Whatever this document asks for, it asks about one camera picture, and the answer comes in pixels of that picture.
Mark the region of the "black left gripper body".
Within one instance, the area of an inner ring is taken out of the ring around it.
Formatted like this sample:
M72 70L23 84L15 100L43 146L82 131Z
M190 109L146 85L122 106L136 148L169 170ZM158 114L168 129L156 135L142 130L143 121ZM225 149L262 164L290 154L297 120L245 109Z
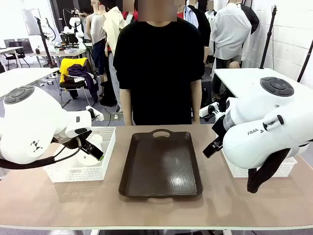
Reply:
M59 143L64 145L68 149L75 149L79 146L84 147L87 142L87 138L92 133L92 131L87 128L80 128L74 131L74 137L67 137L66 135L55 135L52 138L52 143Z

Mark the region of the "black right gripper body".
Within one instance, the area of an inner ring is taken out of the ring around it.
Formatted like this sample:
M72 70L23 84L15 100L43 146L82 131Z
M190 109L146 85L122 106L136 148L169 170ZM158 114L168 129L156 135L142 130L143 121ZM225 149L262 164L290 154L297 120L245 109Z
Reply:
M212 126L212 130L217 134L219 142L223 142L226 132L229 130L229 126L226 123L225 115L220 116Z

